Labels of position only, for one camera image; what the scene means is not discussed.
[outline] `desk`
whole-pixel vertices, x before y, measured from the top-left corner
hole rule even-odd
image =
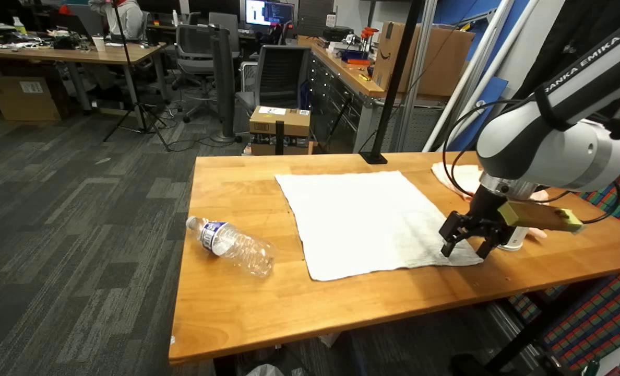
[[[360,69],[311,47],[311,128],[328,152],[357,152],[371,146],[386,93]],[[395,103],[382,151],[420,151],[428,141],[447,99],[418,100],[412,128],[396,128],[401,99]]]
[[[620,271],[620,221],[605,219],[580,234],[552,232],[522,250],[495,250],[474,267],[415,267],[310,280],[293,211],[275,173],[403,172],[442,211],[469,202],[431,173],[438,154],[384,154],[367,166],[360,154],[200,157],[194,166],[188,216],[225,219],[272,244],[272,279],[255,280],[184,241],[175,298],[174,365],[235,355],[259,348],[311,339],[422,313],[495,302]],[[602,213],[579,196],[557,201],[579,218]]]
[[[170,99],[170,95],[166,93],[167,90],[166,82],[163,82],[163,68],[162,68],[162,55],[160,55],[162,50],[163,50],[163,47],[140,49],[140,44],[130,44],[130,60],[132,60],[132,66],[140,66],[146,59],[154,59],[160,86],[163,90],[163,97]],[[107,47],[107,50],[53,50],[53,49],[0,50],[0,60],[34,60],[34,62],[51,60],[51,62],[68,66],[68,69],[71,74],[71,82],[78,93],[78,100],[83,110],[91,110],[92,105],[86,99],[86,90],[81,86],[76,66],[78,62],[81,62],[81,66],[120,66],[120,68],[123,68],[123,74],[126,74],[132,105],[139,103],[139,95],[134,90],[134,75],[127,68],[126,52],[122,47]]]

